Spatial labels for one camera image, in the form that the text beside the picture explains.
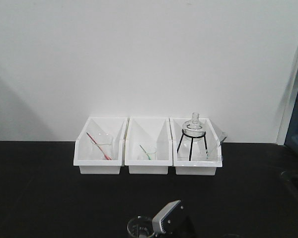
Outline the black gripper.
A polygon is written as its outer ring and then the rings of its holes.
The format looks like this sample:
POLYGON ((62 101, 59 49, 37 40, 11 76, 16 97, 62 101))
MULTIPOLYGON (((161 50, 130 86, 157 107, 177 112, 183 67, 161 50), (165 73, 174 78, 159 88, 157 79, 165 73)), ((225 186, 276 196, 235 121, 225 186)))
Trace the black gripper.
POLYGON ((192 220, 187 216, 177 228, 168 234, 161 235, 162 238, 195 238, 196 231, 192 220))

